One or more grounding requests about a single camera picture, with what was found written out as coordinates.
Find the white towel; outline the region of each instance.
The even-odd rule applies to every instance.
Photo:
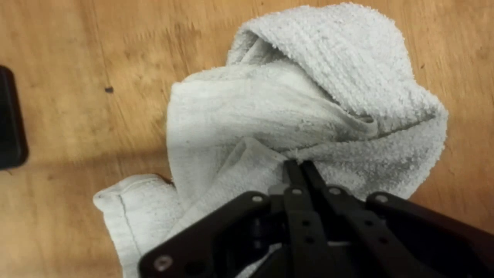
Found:
[[[359,197],[409,197],[439,159],[448,112],[413,74],[396,24],[360,4],[295,7],[246,23],[223,68],[175,83],[169,154],[176,191],[138,176],[95,196],[125,276],[144,251],[247,190],[315,160]]]

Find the wood grain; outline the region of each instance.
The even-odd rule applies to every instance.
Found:
[[[91,196],[135,173],[170,177],[170,85],[223,64],[243,21],[303,3],[337,1],[0,0],[0,63],[31,146],[0,173],[0,276],[121,276]],[[414,200],[494,231],[494,1],[359,3],[397,21],[419,81],[451,112]]]

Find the wooden table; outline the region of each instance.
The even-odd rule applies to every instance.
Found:
[[[494,1],[360,3],[397,21],[419,81],[451,111],[414,200],[494,231]],[[0,173],[0,276],[121,276],[93,194],[135,173],[170,177],[170,85],[223,64],[243,21],[298,4],[0,0],[0,63],[17,75],[31,146]]]

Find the towel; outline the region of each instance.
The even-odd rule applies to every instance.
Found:
[[[144,174],[95,196],[124,276],[235,196],[284,185],[288,159],[360,199],[409,197],[440,157],[448,111],[416,81],[394,21],[343,3],[244,23],[226,66],[173,85],[167,120],[175,186]]]

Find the black object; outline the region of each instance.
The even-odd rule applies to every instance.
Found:
[[[291,186],[249,191],[149,251],[142,278],[494,276],[494,236],[389,193],[359,200],[312,162],[286,162]]]
[[[0,66],[0,168],[20,165],[28,157],[14,74]]]

